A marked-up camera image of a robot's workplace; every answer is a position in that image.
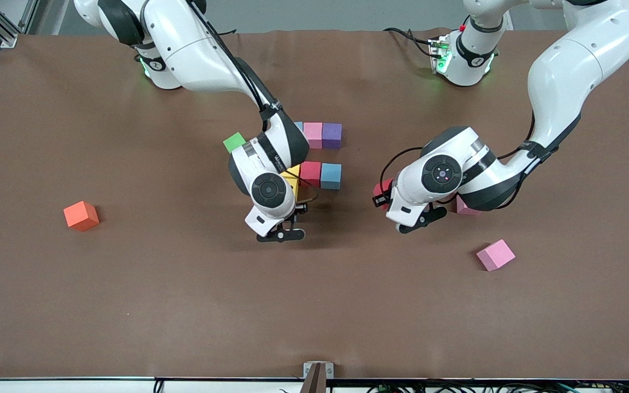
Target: green led light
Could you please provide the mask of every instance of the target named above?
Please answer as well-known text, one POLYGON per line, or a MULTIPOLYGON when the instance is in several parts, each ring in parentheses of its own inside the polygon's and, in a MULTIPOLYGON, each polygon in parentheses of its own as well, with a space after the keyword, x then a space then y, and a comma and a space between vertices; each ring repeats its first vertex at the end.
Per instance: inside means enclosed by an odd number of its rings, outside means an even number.
POLYGON ((140 64, 142 64, 142 68, 145 69, 145 76, 148 77, 148 78, 151 78, 150 77, 150 72, 148 72, 148 70, 147 70, 147 65, 145 65, 145 61, 142 60, 142 58, 140 58, 140 64))
POLYGON ((487 67, 486 69, 484 69, 484 73, 486 74, 487 72, 489 72, 489 69, 491 67, 491 61, 494 60, 494 55, 491 55, 491 57, 489 57, 489 60, 487 60, 487 67))
POLYGON ((445 52, 445 55, 438 60, 438 72, 443 73, 448 69, 448 60, 451 58, 452 53, 450 50, 445 52))

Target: black circular button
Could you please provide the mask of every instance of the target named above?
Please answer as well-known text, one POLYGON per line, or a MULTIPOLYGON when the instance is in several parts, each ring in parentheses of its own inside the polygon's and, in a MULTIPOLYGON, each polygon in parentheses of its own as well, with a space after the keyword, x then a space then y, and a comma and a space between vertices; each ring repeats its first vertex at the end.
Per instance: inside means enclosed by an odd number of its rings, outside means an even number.
POLYGON ((285 200, 285 181, 277 174, 260 174, 254 179, 252 197, 257 204, 277 208, 285 200))
POLYGON ((422 184, 435 194, 453 191, 461 182, 460 164, 453 157, 441 154, 431 157, 422 171, 422 184))
POLYGON ((259 189, 262 192, 262 195, 266 198, 275 197, 276 192, 278 192, 278 188, 276 187, 276 185, 270 181, 263 182, 259 189))

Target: pink cube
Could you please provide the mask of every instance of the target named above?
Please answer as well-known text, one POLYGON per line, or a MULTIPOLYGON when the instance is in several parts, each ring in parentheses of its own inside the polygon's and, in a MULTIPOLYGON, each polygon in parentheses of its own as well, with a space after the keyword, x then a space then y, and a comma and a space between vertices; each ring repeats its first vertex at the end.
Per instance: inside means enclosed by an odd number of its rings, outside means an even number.
POLYGON ((516 255, 511 251, 504 239, 497 241, 491 246, 477 252, 479 260, 482 261, 487 271, 499 269, 507 262, 514 259, 516 255))
POLYGON ((305 123, 302 130, 305 133, 307 142, 310 143, 310 149, 322 148, 322 123, 305 123))
POLYGON ((466 214, 468 216, 477 216, 481 211, 475 211, 465 205, 465 202, 461 199, 460 195, 455 197, 455 212, 457 214, 466 214))

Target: floor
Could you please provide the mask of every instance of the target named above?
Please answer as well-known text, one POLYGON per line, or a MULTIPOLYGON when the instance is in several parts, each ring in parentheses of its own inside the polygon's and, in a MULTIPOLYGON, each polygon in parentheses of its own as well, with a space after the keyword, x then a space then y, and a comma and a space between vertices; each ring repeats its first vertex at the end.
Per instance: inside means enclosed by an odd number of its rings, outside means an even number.
MULTIPOLYGON (((391 7, 388 0, 221 0, 209 2, 207 15, 220 31, 242 33, 272 30, 382 30, 400 27, 425 30, 457 27, 467 15, 458 0, 403 2, 391 7)), ((77 14, 71 0, 47 0, 40 7, 37 33, 62 35, 105 34, 77 14)), ((535 10, 528 4, 511 10, 516 30, 565 29, 559 10, 535 10)))

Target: red cube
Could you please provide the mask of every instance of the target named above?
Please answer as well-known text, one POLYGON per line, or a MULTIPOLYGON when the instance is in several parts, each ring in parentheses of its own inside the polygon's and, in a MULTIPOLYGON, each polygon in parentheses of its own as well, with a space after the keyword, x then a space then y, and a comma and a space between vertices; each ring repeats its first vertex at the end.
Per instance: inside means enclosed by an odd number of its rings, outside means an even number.
MULTIPOLYGON (((384 189, 385 191, 390 189, 390 186, 392 184, 392 179, 394 179, 394 178, 390 177, 386 181, 382 181, 382 189, 384 189)), ((382 190, 380 189, 380 183, 376 182, 375 183, 375 188, 372 189, 372 196, 378 196, 378 195, 382 195, 382 190)), ((387 206, 389 206, 389 204, 384 204, 384 205, 380 206, 380 208, 383 209, 383 210, 387 210, 387 206)))
POLYGON ((64 209, 67 226, 79 232, 86 231, 98 225, 98 215, 94 206, 81 201, 64 209))
POLYGON ((300 186, 308 187, 308 184, 304 182, 307 181, 313 187, 319 187, 320 176, 322 176, 321 162, 305 161, 300 164, 300 179, 303 180, 300 182, 300 186))

